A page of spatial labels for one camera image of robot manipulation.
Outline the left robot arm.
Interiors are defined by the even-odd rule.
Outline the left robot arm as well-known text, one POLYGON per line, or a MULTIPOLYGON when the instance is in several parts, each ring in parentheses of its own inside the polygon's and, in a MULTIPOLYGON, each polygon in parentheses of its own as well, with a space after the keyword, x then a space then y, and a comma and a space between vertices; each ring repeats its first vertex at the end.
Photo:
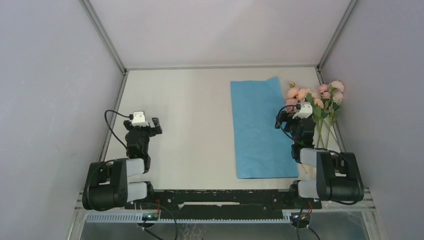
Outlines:
POLYGON ((90 164, 82 193, 82 205, 86 210, 98 212, 124 207, 137 200, 149 209, 156 203, 157 196, 149 190, 148 183, 129 183, 128 178, 145 174, 150 170, 150 138, 163 133, 160 120, 137 122, 135 118, 125 120, 126 157, 90 164))

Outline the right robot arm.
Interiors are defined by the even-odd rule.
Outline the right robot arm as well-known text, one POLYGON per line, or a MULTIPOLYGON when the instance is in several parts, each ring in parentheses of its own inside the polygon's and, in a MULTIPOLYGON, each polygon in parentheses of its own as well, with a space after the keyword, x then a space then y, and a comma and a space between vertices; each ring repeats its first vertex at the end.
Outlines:
POLYGON ((302 208, 309 200, 332 201, 348 206, 362 201, 365 188, 355 154, 315 147, 315 126, 310 116, 298 118, 284 109, 276 115, 275 128, 293 141, 292 158, 296 163, 316 170, 315 179, 293 182, 289 203, 295 208, 302 208))

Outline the pale pink fake flower stem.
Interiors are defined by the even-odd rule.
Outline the pale pink fake flower stem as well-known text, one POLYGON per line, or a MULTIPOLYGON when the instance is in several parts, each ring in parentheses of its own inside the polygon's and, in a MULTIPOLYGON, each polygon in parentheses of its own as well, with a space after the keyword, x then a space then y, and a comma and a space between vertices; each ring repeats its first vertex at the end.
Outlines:
POLYGON ((328 146, 330 137, 333 137, 336 141, 338 147, 340 147, 339 142, 336 139, 336 135, 333 133, 332 129, 337 121, 339 109, 341 108, 341 103, 344 99, 345 86, 340 80, 334 80, 329 84, 322 84, 320 86, 320 92, 322 99, 324 100, 324 112, 327 113, 328 121, 325 121, 325 125, 328 129, 327 140, 325 147, 328 146))

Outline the cream ribbon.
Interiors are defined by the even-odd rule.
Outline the cream ribbon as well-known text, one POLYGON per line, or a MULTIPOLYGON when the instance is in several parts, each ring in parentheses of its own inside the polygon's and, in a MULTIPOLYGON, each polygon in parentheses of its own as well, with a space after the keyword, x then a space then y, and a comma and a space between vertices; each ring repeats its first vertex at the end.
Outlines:
POLYGON ((298 170, 301 177, 312 176, 314 173, 314 168, 306 164, 298 164, 298 170))

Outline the blue wrapping paper sheet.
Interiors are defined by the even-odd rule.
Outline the blue wrapping paper sheet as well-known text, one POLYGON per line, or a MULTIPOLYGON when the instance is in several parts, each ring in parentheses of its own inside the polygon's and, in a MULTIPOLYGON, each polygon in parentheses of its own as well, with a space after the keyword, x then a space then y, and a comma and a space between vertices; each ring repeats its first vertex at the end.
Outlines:
POLYGON ((230 83, 238 179, 299 177, 292 140, 275 128, 285 105, 278 77, 230 83))

